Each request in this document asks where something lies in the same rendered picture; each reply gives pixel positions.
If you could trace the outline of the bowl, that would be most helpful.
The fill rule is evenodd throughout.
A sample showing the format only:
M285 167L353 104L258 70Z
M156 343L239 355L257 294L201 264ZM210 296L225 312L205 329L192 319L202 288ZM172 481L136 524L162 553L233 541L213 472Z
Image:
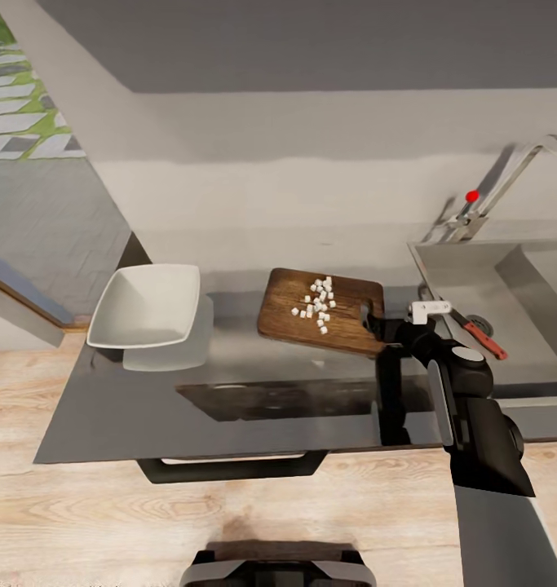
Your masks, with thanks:
M201 295L201 267L162 263L118 268L93 315L86 343L152 348L188 340Z

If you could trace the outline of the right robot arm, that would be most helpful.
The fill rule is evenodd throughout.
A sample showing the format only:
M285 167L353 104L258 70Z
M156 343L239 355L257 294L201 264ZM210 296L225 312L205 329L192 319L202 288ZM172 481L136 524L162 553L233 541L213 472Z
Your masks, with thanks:
M557 547L527 471L523 436L494 399L486 358L435 333L427 314L449 301L413 301L404 319L367 321L428 371L443 449L450 453L464 587L557 587Z

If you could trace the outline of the parer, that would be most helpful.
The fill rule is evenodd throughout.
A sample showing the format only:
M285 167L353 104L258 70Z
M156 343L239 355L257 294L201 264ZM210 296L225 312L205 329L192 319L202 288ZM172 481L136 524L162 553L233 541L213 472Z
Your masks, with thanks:
M473 322L470 322L463 317L455 308L451 308L449 312L452 316L463 324L463 328L469 330L476 338L479 343L482 343L489 351L491 351L499 360L504 360L507 357L506 351L504 351L494 340L489 338L484 332L476 327Z

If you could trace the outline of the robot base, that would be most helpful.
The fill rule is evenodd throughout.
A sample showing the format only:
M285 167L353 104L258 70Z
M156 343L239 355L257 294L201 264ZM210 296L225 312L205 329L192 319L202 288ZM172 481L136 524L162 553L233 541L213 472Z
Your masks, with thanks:
M199 550L179 587L377 587L357 550L343 550L342 558L216 562L213 550Z

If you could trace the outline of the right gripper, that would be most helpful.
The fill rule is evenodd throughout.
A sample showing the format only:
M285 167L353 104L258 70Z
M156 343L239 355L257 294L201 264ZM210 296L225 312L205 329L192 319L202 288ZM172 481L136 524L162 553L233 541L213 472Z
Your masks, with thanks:
M370 313L367 314L367 321L374 333L380 333L384 343L400 343L409 353L413 353L413 344L422 336L435 334L436 322L427 319L424 324L412 324L404 319L378 320Z

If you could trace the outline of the cutting board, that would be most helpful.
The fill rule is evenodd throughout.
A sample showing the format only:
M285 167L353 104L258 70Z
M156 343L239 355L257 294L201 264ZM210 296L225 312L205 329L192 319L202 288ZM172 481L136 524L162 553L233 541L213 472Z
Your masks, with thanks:
M323 295L321 291L312 291L311 287L316 280L321 280L323 284L328 276L274 268L259 313L258 331L271 337L382 355L387 345L382 341L381 334L360 325L360 302L369 302L371 315L378 320L385 320L383 287L376 281L354 280L344 276L329 278L329 291L334 293L333 299L328 298L328 292L325 292L319 302L320 307L325 309L313 307L310 313L308 304L315 305L315 301ZM330 301L335 301L335 307L329 305ZM320 319L319 312L329 314L329 320ZM302 316L302 313L306 316ZM323 326L318 326L319 320L323 321ZM320 328L324 326L327 333L322 334Z

